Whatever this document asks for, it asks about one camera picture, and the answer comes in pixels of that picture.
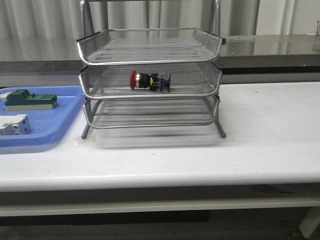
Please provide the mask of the red emergency stop button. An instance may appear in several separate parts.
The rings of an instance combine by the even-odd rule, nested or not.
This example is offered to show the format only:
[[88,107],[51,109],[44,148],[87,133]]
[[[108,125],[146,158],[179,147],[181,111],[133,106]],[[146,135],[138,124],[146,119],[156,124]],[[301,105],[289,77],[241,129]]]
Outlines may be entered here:
[[162,92],[163,90],[170,91],[171,74],[170,73],[152,73],[146,74],[132,70],[129,78],[130,88],[145,89],[150,91]]

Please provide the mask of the blue plastic tray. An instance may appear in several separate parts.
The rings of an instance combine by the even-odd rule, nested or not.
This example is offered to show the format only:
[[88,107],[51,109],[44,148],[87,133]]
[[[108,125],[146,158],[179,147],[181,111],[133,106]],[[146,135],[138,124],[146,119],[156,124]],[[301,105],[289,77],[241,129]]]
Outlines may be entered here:
[[6,99],[0,100],[0,114],[10,116],[26,114],[30,125],[29,133],[2,135],[0,148],[43,146],[59,141],[74,121],[85,97],[79,85],[22,86],[31,94],[53,94],[57,96],[54,109],[7,111]]

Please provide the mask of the green terminal block component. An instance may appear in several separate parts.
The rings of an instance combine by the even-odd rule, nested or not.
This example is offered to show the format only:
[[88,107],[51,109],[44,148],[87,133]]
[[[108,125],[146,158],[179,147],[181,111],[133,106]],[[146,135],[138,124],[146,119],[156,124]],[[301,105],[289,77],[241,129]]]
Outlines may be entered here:
[[10,92],[5,101],[7,111],[52,110],[57,105],[56,94],[30,93],[27,89]]

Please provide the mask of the white circuit breaker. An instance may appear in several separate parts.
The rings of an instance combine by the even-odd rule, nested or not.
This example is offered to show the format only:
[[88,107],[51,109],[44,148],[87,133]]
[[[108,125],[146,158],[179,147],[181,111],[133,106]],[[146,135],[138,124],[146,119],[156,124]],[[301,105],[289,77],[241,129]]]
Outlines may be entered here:
[[26,135],[30,131],[29,117],[27,114],[1,115],[0,135]]

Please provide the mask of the dark grey counter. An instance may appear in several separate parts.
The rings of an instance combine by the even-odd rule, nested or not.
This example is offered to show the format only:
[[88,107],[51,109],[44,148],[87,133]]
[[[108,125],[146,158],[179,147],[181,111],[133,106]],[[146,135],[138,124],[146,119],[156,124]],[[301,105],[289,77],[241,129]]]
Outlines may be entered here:
[[[298,35],[227,36],[215,60],[225,74],[318,73],[320,38]],[[1,73],[78,72],[75,39],[2,39]]]

